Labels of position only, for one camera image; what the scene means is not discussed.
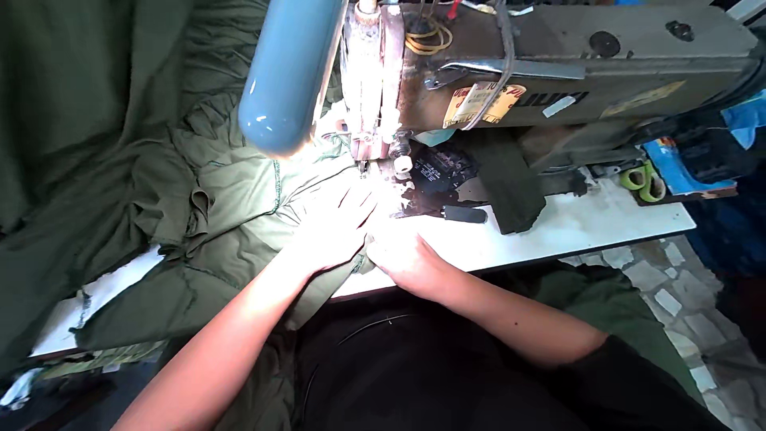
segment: scissors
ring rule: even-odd
[[[638,196],[644,202],[654,203],[663,200],[667,186],[652,162],[647,160],[643,166],[628,169],[620,174],[620,184],[629,190],[638,190]]]

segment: sleeve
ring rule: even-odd
[[[614,335],[549,377],[553,394],[594,431],[730,431],[673,377]]]

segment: forearm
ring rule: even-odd
[[[540,367],[574,362],[599,348],[607,334],[547,305],[452,268],[437,299]]]
[[[152,379],[113,429],[207,429],[313,271],[277,257]]]

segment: hand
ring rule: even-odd
[[[377,200],[365,183],[318,199],[280,254],[313,272],[348,262],[365,243],[365,222]]]
[[[375,235],[367,256],[400,288],[439,302],[447,281],[462,271],[439,257],[416,232],[388,231]]]

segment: cloth pile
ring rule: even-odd
[[[320,188],[358,178],[341,145],[289,162],[245,145],[237,103],[265,1],[0,8],[0,375],[23,367],[57,302],[150,244],[165,260],[77,345],[193,334],[290,240]],[[361,265],[313,279],[281,327],[300,327]]]

